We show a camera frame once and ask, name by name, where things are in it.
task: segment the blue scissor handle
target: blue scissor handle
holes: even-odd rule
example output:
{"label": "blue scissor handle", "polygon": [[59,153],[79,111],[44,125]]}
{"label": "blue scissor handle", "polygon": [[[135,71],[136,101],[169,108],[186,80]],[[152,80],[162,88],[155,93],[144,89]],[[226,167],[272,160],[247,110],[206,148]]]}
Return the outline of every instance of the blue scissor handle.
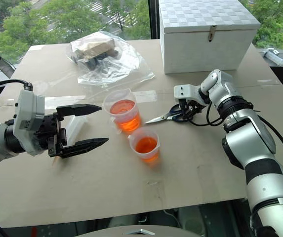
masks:
{"label": "blue scissor handle", "polygon": [[172,106],[172,108],[169,111],[170,115],[181,114],[181,113],[182,113],[182,110],[180,109],[179,104]]}
{"label": "blue scissor handle", "polygon": [[183,119],[183,112],[179,107],[179,104],[174,105],[170,111],[169,111],[170,115],[175,115],[172,117],[172,120],[175,122],[187,122],[188,119],[184,120]]}
{"label": "blue scissor handle", "polygon": [[188,120],[183,120],[183,115],[182,114],[178,114],[172,117],[172,120],[174,122],[187,122]]}

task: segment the white box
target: white box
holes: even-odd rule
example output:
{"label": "white box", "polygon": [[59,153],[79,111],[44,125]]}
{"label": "white box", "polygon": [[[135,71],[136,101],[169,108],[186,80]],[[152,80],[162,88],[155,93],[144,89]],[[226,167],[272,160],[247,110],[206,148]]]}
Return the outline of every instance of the white box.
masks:
{"label": "white box", "polygon": [[166,74],[236,69],[260,27],[238,0],[159,0],[159,8]]}

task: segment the orange liquid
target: orange liquid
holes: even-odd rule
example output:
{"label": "orange liquid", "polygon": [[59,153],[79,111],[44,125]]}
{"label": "orange liquid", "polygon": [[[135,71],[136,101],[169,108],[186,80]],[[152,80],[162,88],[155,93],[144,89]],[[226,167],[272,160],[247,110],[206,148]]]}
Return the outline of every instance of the orange liquid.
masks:
{"label": "orange liquid", "polygon": [[[152,137],[142,138],[136,146],[136,152],[148,153],[152,151],[157,146],[157,141]],[[155,153],[152,157],[144,159],[145,162],[153,162],[159,157],[159,152]]]}
{"label": "orange liquid", "polygon": [[[110,113],[114,115],[123,114],[131,110],[134,107],[134,105],[135,105],[135,102],[133,102],[132,100],[119,100],[118,102],[112,105],[110,109]],[[140,126],[141,118],[138,112],[137,115],[133,119],[127,122],[116,122],[115,120],[115,123],[117,127],[120,128],[122,131],[132,132]]]}

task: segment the scissor handle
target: scissor handle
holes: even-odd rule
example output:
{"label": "scissor handle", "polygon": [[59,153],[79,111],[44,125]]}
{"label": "scissor handle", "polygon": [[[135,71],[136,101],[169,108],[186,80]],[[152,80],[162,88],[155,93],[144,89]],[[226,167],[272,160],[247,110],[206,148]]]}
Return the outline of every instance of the scissor handle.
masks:
{"label": "scissor handle", "polygon": [[174,114],[181,114],[182,110],[180,109],[179,104],[176,104],[174,106],[172,106],[172,108],[169,111],[170,115],[174,115]]}
{"label": "scissor handle", "polygon": [[172,117],[172,120],[175,122],[188,122],[188,120],[192,120],[192,118],[188,118],[188,119],[183,119],[183,114],[178,114]]}

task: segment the metal latch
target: metal latch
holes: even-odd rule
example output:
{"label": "metal latch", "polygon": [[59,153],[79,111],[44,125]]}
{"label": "metal latch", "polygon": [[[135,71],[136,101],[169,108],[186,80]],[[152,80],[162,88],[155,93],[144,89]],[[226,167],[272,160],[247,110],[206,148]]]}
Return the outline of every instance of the metal latch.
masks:
{"label": "metal latch", "polygon": [[216,25],[210,26],[210,31],[209,31],[209,36],[208,36],[208,41],[209,41],[209,42],[211,42],[212,39],[214,38],[214,35],[215,35],[215,33],[216,33],[216,28],[217,28]]}

